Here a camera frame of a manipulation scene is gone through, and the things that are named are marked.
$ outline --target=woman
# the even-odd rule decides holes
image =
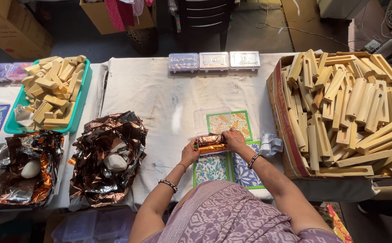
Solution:
[[[181,162],[159,182],[136,215],[128,243],[160,242],[324,242],[342,243],[304,195],[283,173],[246,145],[235,128],[222,133],[228,148],[243,158],[274,197],[277,209],[243,186],[209,181],[190,190],[166,226],[163,213],[186,169],[199,157],[192,140]]]

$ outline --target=woman's left hand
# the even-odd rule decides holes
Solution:
[[[193,145],[195,144],[196,144],[196,139],[193,139],[182,150],[181,163],[183,163],[186,167],[189,167],[191,164],[193,164],[196,161],[197,158],[199,158],[200,155],[199,150],[193,148]]]

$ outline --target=black chair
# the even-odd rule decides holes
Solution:
[[[191,36],[219,33],[220,51],[224,52],[234,7],[234,0],[178,0],[181,33],[186,44]]]

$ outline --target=chair backrest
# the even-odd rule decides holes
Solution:
[[[182,32],[220,33],[229,28],[235,0],[178,0]]]

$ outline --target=gold foil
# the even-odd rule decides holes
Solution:
[[[227,144],[213,144],[213,145],[199,147],[200,154],[219,152],[224,150],[228,150]]]
[[[124,200],[146,156],[145,138],[148,130],[134,112],[116,113],[85,124],[82,136],[73,144],[74,164],[70,180],[71,203],[83,198],[91,207],[101,207]],[[103,164],[111,154],[128,153],[128,168],[112,172]]]
[[[223,135],[217,135],[214,133],[208,134],[208,136],[198,137],[199,146],[206,146],[212,144],[226,144],[226,138]]]
[[[5,139],[7,146],[0,144],[0,210],[44,208],[52,199],[57,181],[63,134],[39,130]],[[41,172],[33,178],[23,178],[20,173],[31,160],[40,160]]]

